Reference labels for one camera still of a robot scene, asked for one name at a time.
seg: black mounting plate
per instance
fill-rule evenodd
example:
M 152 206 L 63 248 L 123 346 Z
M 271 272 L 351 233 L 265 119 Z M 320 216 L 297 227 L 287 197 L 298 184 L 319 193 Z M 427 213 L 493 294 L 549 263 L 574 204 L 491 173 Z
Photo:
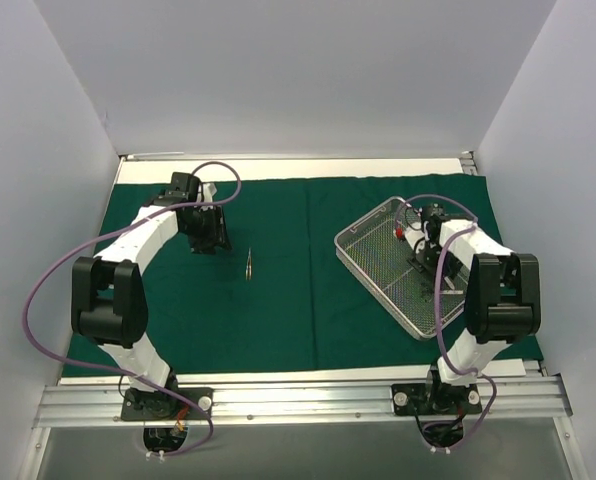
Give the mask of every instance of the black mounting plate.
M 429 386 L 427 383 L 396 383 L 392 385 L 391 398 L 392 405 L 394 407 L 394 414 L 397 417 L 413 417 L 415 415 L 415 404 L 416 411 L 419 417 L 438 415 L 459 415 L 458 408 L 456 407 L 456 405 L 451 405 L 447 410 L 439 412 L 433 409 L 431 402 L 413 400 L 426 398 L 428 388 Z M 466 401 L 467 396 L 471 391 L 475 391 L 476 393 L 478 393 L 478 387 L 476 387 L 476 385 L 470 385 L 469 387 L 465 387 L 465 401 L 461 402 L 463 413 L 466 413 L 467 415 L 476 415 L 482 413 L 481 402 L 478 402 L 476 405 L 472 405 L 468 401 Z M 407 395 L 407 398 L 409 399 L 407 401 L 407 404 L 402 407 L 396 405 L 396 403 L 394 402 L 395 395 L 401 392 Z
M 181 388 L 177 390 L 177 393 L 185 398 L 188 398 L 196 405 L 202 397 L 208 397 L 213 405 L 214 391 L 211 388 L 206 387 L 194 387 L 194 388 Z M 178 409 L 172 412 L 170 416 L 164 417 L 157 413 L 150 412 L 146 408 L 137 409 L 129 400 L 123 400 L 122 410 L 120 412 L 120 419 L 124 422 L 149 422 L 154 420 L 175 420 L 178 414 Z M 211 407 L 207 410 L 207 414 L 211 416 Z M 190 408 L 185 416 L 185 420 L 204 420 L 205 416 L 202 415 L 194 408 Z

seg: metal mesh tray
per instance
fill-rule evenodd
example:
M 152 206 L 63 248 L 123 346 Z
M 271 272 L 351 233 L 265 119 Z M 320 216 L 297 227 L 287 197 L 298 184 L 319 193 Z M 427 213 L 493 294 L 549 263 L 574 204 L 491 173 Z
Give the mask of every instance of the metal mesh tray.
M 420 273 L 408 262 L 412 249 L 396 238 L 396 210 L 405 201 L 391 197 L 336 235 L 336 255 L 369 290 L 392 317 L 414 338 L 427 340 L 436 335 L 433 277 Z M 398 223 L 405 229 L 419 221 L 416 212 L 403 208 Z M 468 271 L 463 268 L 451 287 L 441 291 L 443 328 L 463 309 Z

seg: tweezers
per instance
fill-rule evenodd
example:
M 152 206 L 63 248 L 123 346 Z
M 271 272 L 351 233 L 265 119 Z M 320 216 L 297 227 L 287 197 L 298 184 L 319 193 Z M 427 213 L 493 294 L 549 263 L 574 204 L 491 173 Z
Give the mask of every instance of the tweezers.
M 251 280 L 251 247 L 249 247 L 249 255 L 247 256 L 247 268 L 245 270 L 245 280 Z

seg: white robotic arm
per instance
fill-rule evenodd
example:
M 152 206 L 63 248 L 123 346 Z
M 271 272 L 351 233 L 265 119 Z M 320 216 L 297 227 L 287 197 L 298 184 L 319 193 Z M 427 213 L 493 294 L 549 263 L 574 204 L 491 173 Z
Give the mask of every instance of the white robotic arm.
M 438 252 L 455 234 L 473 226 L 471 220 L 452 219 L 437 204 L 430 207 L 421 218 L 404 232 L 412 248 L 424 239 L 424 249 Z M 500 245 L 482 229 L 455 238 L 448 247 L 453 261 L 470 270 L 465 316 L 467 328 L 448 351 L 451 363 L 459 371 L 475 369 L 478 373 L 501 351 L 525 335 L 535 333 L 540 326 L 538 264 L 531 255 L 518 255 Z M 421 262 L 434 258 L 419 251 Z M 436 265 L 429 270 L 435 273 Z M 521 280 L 524 280 L 523 292 Z M 501 296 L 501 288 L 515 290 L 512 295 Z M 496 317 L 495 334 L 488 332 L 489 317 Z M 444 358 L 438 360 L 442 383 L 468 386 L 476 382 L 477 374 L 461 375 L 449 368 Z
M 211 202 L 216 188 L 189 174 L 174 173 L 169 188 L 140 208 L 135 223 L 174 203 Z M 182 232 L 192 252 L 231 249 L 219 207 L 189 207 L 165 212 L 120 236 L 94 257 L 79 258 L 73 268 L 72 328 L 90 338 L 124 370 L 164 387 L 175 381 L 170 366 L 158 355 L 146 333 L 148 309 L 142 274 L 158 251 Z M 113 298 L 100 296 L 110 290 Z M 130 378 L 130 387 L 154 389 Z

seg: gray floor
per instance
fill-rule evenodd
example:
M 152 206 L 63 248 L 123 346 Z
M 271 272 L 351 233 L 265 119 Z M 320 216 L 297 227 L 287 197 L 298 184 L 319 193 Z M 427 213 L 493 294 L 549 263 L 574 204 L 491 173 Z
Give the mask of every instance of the gray floor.
M 207 446 L 162 464 L 138 451 L 140 434 L 55 429 L 39 478 L 570 478 L 549 419 L 487 420 L 449 456 L 430 454 L 412 422 L 218 427 Z

